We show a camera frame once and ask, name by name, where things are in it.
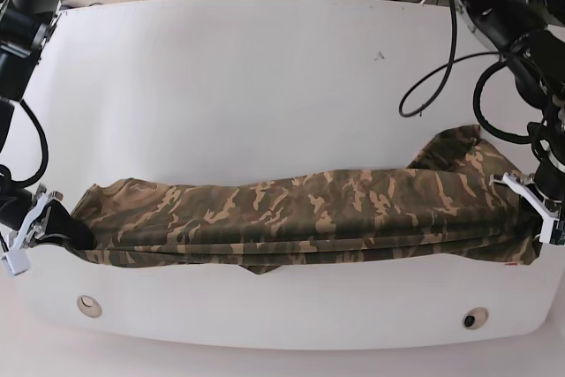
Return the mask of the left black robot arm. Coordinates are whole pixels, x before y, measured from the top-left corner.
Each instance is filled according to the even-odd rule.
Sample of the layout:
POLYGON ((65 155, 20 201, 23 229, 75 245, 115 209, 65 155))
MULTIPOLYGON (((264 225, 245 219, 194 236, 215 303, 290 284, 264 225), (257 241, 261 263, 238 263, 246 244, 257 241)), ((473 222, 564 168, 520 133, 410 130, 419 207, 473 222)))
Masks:
POLYGON ((501 183, 520 195, 541 217, 540 242, 564 243, 564 43, 526 0, 456 0, 469 29, 500 55, 479 78, 473 109, 484 130, 498 139, 531 147, 539 166, 531 177, 504 175, 501 183), (480 110, 486 82, 509 69, 522 99, 542 113, 527 135, 496 129, 480 110))

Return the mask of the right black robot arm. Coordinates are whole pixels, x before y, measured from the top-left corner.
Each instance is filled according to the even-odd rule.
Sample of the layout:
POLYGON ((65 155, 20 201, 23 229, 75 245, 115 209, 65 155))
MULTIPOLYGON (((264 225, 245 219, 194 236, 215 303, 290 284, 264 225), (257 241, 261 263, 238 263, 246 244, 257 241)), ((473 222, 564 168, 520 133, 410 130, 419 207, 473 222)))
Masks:
POLYGON ((16 106, 20 106, 37 131, 41 159, 37 171, 17 180, 1 166, 1 224, 10 230, 29 228, 38 201, 29 187, 38 184, 49 163, 47 136, 37 116, 24 100, 28 83, 41 60, 41 53, 57 27, 62 0, 1 0, 1 144, 7 139, 16 106))

